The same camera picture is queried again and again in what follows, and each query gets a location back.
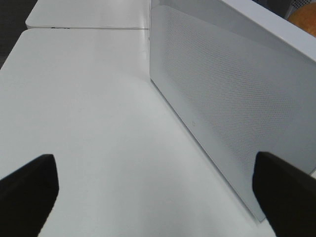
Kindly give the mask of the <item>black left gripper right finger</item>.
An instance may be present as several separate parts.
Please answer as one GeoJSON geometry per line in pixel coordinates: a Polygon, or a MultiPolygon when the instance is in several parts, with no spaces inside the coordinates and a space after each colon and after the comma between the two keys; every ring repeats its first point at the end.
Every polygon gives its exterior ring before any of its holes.
{"type": "Polygon", "coordinates": [[[269,152],[258,152],[252,190],[277,237],[316,235],[315,178],[269,152]]]}

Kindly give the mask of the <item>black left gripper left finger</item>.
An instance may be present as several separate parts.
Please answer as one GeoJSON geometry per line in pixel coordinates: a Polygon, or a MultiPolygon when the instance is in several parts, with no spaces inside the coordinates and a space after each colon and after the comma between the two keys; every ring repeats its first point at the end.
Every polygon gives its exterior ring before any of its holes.
{"type": "Polygon", "coordinates": [[[37,237],[59,193],[55,157],[41,155],[0,180],[0,235],[37,237]]]}

